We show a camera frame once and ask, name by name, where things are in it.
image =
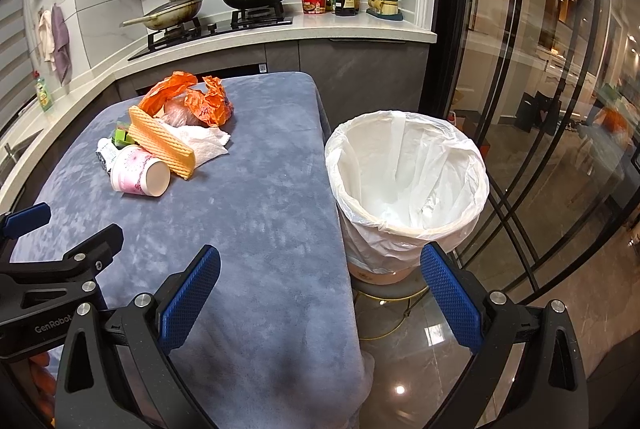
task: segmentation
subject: gas stove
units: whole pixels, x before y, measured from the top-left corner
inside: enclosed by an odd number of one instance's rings
[[[214,35],[292,23],[292,19],[284,15],[281,3],[277,6],[235,10],[230,20],[205,26],[200,24],[198,18],[193,18],[193,21],[190,23],[183,23],[167,30],[149,34],[147,36],[146,47],[131,56],[129,61],[164,50],[165,48],[197,41]]]

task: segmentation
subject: sink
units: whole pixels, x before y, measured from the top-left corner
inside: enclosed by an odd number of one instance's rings
[[[21,140],[20,142],[18,142],[18,144],[16,144],[11,148],[11,151],[14,154],[14,158],[16,160],[20,159],[22,154],[31,145],[31,142],[33,142],[41,132],[42,130],[39,130],[39,132],[34,133],[31,136],[28,136],[27,138],[25,138],[24,140]],[[15,162],[14,160],[12,160],[12,157],[10,156],[5,157],[4,160],[0,162],[0,187],[4,185],[4,182],[9,177],[9,174],[14,169],[14,167],[15,167]]]

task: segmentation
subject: floor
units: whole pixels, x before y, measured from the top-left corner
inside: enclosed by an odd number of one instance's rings
[[[532,130],[527,134],[513,126],[490,130],[492,146],[486,164],[502,190],[507,189],[536,133]],[[533,173],[549,141],[550,137],[545,135],[514,196]],[[604,187],[602,179],[592,178],[593,172],[588,175],[577,159],[579,145],[577,133],[563,135],[538,182],[518,209],[518,218],[539,257],[567,232],[598,190]],[[479,225],[490,210],[489,206],[482,213]],[[610,214],[606,206],[598,206],[574,238],[536,271],[538,283],[547,282],[591,245]],[[497,225],[497,218],[491,227],[494,225]],[[524,247],[524,240],[513,224],[512,227]],[[466,253],[467,259],[492,230],[487,229],[471,247]],[[585,265],[534,303],[545,305],[558,298],[566,304],[588,375],[609,348],[640,330],[640,255],[627,245],[628,239],[628,232],[620,229]],[[530,264],[534,262],[529,254],[525,257]],[[469,269],[487,289],[504,288],[522,273],[518,255],[504,230]],[[520,301],[531,292],[528,282],[523,282],[512,287],[508,295],[514,301]],[[401,318],[405,307],[405,301],[380,304],[369,298],[359,298],[356,320],[360,336],[374,337],[390,330]],[[495,419],[499,412],[520,360],[522,346],[514,346],[479,425]],[[379,340],[363,341],[361,347],[376,361],[372,391],[360,412],[362,429],[423,427],[446,398],[470,356],[468,349],[459,346],[453,338],[431,295],[415,306],[398,330]]]

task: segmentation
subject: pink paper cup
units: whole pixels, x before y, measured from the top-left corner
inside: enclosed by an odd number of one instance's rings
[[[160,196],[170,178],[168,165],[140,146],[121,149],[111,168],[111,187],[122,193]]]

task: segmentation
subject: pot lid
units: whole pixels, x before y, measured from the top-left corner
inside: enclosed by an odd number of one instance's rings
[[[145,16],[147,16],[147,17],[156,16],[158,14],[164,14],[165,12],[168,12],[169,10],[176,10],[178,8],[183,8],[184,6],[188,6],[188,5],[191,5],[193,3],[201,3],[201,2],[202,2],[202,0],[169,0],[166,3],[163,3],[160,6],[157,6],[151,12],[147,12],[145,14]]]

